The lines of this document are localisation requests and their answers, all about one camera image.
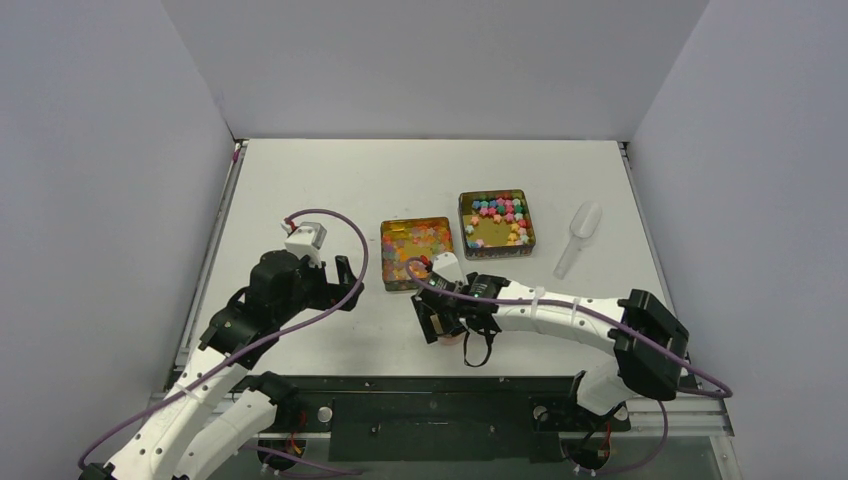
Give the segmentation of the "tin of translucent star candies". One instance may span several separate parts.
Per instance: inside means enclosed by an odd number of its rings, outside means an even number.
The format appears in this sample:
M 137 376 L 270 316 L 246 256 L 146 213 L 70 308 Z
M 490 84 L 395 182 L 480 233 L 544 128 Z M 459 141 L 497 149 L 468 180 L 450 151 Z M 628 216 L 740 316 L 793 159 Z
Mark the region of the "tin of translucent star candies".
M 453 239 L 447 217 L 386 220 L 380 225 L 381 272 L 386 291 L 415 288 L 405 270 L 410 258 L 452 252 Z

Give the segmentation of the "clear round plastic container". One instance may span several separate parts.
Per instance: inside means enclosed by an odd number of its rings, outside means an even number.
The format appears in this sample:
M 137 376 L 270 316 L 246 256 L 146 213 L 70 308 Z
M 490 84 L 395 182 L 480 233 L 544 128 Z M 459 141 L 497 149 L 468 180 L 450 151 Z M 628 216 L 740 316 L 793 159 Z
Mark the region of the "clear round plastic container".
M 443 336 L 438 339 L 438 343 L 445 346 L 458 345 L 463 342 L 464 337 L 464 334 Z

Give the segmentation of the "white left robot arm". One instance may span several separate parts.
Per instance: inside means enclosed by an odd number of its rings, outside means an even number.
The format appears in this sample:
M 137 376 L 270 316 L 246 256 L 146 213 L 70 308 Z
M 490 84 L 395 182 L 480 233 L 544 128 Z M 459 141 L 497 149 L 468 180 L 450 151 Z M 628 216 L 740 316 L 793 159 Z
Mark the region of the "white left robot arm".
M 271 251 L 250 272 L 201 335 L 181 377 L 165 398 L 137 414 L 142 426 L 104 463 L 79 463 L 83 479 L 205 479 L 253 434 L 285 430 L 298 416 L 296 388 L 261 374 L 221 417 L 218 403 L 274 346 L 289 321 L 305 310 L 319 318 L 352 310 L 363 290 L 347 257 L 335 259 L 338 280 L 328 281 L 314 249 Z

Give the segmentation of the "aluminium rail frame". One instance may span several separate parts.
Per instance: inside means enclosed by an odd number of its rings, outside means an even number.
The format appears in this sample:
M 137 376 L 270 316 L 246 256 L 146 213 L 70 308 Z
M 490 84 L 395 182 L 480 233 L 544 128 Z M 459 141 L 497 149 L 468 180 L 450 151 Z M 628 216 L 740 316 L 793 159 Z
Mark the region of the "aluminium rail frame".
M 732 437 L 735 435 L 725 402 L 696 395 L 679 395 L 675 400 L 660 405 L 647 398 L 633 398 L 626 402 L 631 436 L 659 437 L 664 426 L 671 437 Z

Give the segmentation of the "tin of pastel star candies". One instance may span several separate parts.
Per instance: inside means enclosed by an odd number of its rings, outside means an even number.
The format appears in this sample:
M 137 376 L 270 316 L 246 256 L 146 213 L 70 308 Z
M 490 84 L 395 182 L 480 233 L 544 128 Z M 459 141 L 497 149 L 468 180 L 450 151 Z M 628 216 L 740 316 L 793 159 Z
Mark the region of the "tin of pastel star candies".
M 529 257 L 537 245 L 530 206 L 521 189 L 463 192 L 458 215 L 468 260 Z

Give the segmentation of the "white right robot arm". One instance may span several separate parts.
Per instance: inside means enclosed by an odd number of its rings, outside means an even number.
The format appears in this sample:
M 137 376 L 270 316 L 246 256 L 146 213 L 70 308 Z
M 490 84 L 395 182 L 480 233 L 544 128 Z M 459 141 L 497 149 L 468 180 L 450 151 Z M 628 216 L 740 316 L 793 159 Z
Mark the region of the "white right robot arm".
M 432 273 L 411 301 L 429 343 L 475 333 L 491 346 L 500 333 L 531 332 L 606 354 L 607 360 L 578 374 L 563 402 L 566 418 L 578 427 L 636 396 L 665 402 L 679 391 L 689 332 L 648 291 L 590 299 L 500 276 L 471 273 L 455 282 Z

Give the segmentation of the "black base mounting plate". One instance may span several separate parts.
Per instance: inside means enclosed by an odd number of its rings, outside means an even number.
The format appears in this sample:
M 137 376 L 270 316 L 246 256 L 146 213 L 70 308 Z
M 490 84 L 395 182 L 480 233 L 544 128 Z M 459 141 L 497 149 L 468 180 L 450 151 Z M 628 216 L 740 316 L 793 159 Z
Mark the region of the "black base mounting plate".
M 657 404 L 636 397 L 607 414 L 580 408 L 570 377 L 289 376 L 284 407 L 258 435 L 265 448 L 306 455 L 328 444 L 337 462 L 559 463 L 611 455 Z

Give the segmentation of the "clear plastic scoop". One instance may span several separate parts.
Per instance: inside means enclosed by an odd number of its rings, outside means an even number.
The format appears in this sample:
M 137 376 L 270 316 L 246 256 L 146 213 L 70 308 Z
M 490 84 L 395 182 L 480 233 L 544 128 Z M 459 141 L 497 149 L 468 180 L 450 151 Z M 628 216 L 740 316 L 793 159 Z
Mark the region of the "clear plastic scoop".
M 553 270 L 557 280 L 563 280 L 573 268 L 583 247 L 591 241 L 603 216 L 599 203 L 584 202 L 569 224 L 568 241 Z

